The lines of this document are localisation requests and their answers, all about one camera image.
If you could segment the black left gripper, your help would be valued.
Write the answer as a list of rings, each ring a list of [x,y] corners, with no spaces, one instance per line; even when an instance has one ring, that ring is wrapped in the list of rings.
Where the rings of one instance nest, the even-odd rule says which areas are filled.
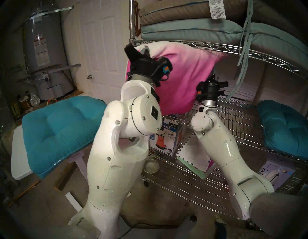
[[[173,70],[173,65],[166,57],[158,60],[150,56],[150,49],[144,47],[140,52],[135,49],[132,43],[125,46],[124,52],[130,61],[130,70],[127,72],[127,81],[133,79],[134,75],[150,79],[156,87],[161,86],[161,81],[166,81]]]

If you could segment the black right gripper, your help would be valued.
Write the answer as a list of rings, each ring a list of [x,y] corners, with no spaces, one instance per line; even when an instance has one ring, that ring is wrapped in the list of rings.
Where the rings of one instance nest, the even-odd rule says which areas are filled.
[[[229,86],[228,81],[218,81],[216,73],[210,74],[206,81],[201,81],[196,87],[197,101],[212,100],[217,101],[218,96],[224,95],[224,91],[220,91],[221,88]]]

